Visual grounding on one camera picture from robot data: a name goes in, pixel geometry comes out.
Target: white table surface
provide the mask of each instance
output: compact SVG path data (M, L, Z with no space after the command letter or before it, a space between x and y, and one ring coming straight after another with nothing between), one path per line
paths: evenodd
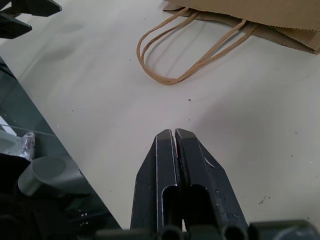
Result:
M247 221L309 218L320 227L318 56L251 36L165 86L136 57L140 37L170 16L162 1L57 2L54 16L22 16L33 31L2 41L0 56L123 228L154 136L175 128L193 131L224 167ZM177 77L228 29L197 20L148 64Z

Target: twisted paper handle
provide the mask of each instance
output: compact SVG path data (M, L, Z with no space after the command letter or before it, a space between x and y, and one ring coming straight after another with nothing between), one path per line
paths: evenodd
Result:
M186 20L184 20L183 22L179 23L178 25L164 31L163 33L159 34L158 36L156 36L155 38L153 38L151 41L148 42L148 44L144 47L142 54L140 54L140 49L141 49L141 44L143 42L143 40L152 32L162 28L163 26L167 25L168 23L172 22L173 20L175 20L177 17L183 15L184 13L186 13L189 10L188 7L185 7L184 9L182 9L181 11L177 12L176 14L174 14L173 16L169 17L167 20L165 20L164 22L160 23L158 26L154 27L153 29L151 29L150 31L148 31L146 34L144 34L141 39L138 42L138 45L136 47L136 55L138 57L138 60L143 68L143 70L154 80L156 80L157 82L164 84L164 85L174 85L177 84L185 79L187 79L188 77L190 77L191 75L195 74L197 71L199 71L202 67L204 67L205 65L209 64L210 62L213 62L214 60L217 60L221 57L223 57L224 55L226 55L227 53L229 53L231 50L233 50L234 48L236 48L237 46L239 46L241 43L243 43L246 39L248 39L250 37L250 35L253 33L253 31L256 29L257 26L253 27L252 29L250 29L250 31L248 31L243 37L241 37L239 40L237 40L235 43L231 44L230 46L228 46L227 48L225 48L224 50L222 50L221 52L215 54L212 57L209 57L215 50L217 50L217 48L225 41L227 40L232 34L234 34L236 31L238 31L245 23L246 20L242 20L241 23L239 23L238 25L236 25L234 28L232 28L230 31L228 31L223 37L220 38L220 40L212 47L209 49L209 51L203 55L202 58L200 58L192 67L190 67L185 73L183 73L180 77L178 78L169 78L169 77L164 77L164 76L160 76L157 73L155 73L153 70L151 70L146 64L145 64L145 54L146 51L150 48L150 46L157 40L159 40L160 38L162 38L163 36L167 35L168 33L172 32L175 29L178 28L182 28L185 27L186 25L188 25L189 23L191 23L196 16L200 13L200 12L195 12L193 13L191 16L189 16Z

